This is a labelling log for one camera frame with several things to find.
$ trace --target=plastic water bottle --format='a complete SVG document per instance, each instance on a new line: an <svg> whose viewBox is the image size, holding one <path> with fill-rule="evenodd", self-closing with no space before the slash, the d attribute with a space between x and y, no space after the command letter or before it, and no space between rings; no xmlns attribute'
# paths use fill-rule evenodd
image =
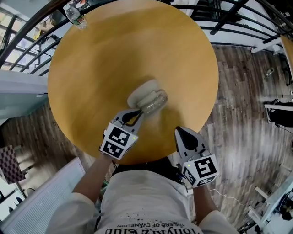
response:
<svg viewBox="0 0 293 234"><path fill-rule="evenodd" d="M83 29L87 26L86 19L80 14L80 12L70 6L69 4L66 4L63 9L65 10L65 14L67 18L78 27L78 29Z"/></svg>

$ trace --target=bottle cap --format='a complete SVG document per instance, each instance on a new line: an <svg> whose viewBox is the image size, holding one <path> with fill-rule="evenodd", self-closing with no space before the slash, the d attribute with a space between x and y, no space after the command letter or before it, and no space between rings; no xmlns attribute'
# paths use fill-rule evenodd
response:
<svg viewBox="0 0 293 234"><path fill-rule="evenodd" d="M69 4L66 4L64 7L63 7L63 9L66 11L66 10L68 10L70 8L70 5Z"/></svg>

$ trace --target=white cable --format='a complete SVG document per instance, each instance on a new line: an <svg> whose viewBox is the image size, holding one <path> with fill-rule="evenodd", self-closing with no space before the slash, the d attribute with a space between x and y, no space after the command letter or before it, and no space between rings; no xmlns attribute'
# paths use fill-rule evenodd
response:
<svg viewBox="0 0 293 234"><path fill-rule="evenodd" d="M209 190L209 191L213 191L213 190L217 191L217 193L218 193L219 195L221 195L221 196L224 196L224 197L226 197L226 198L233 198L234 200L238 201L238 203L239 203L241 206L246 206L247 203L248 203L248 202L247 202L247 203L245 203L245 204L241 204L240 201L239 201L238 199L236 199L236 198L234 198L234 197L228 197L228 196L226 196L226 195L224 195L224 194L221 194L221 193L219 193L219 191L218 191L217 189L211 189L211 190Z"/></svg>

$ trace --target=person's left arm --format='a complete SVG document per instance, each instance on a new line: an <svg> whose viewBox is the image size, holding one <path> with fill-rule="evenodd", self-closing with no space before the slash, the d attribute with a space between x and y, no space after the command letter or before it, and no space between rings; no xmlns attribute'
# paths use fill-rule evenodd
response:
<svg viewBox="0 0 293 234"><path fill-rule="evenodd" d="M101 154L78 182L70 198L54 212L46 234L84 234L94 227L89 221L95 213L104 178L111 164L110 156Z"/></svg>

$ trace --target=checkered chair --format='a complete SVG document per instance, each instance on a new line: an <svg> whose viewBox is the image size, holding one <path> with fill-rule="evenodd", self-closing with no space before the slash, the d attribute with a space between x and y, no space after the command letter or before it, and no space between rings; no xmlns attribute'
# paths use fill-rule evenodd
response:
<svg viewBox="0 0 293 234"><path fill-rule="evenodd" d="M0 148L0 176L8 184L16 183L25 179L16 160L15 150L12 145Z"/></svg>

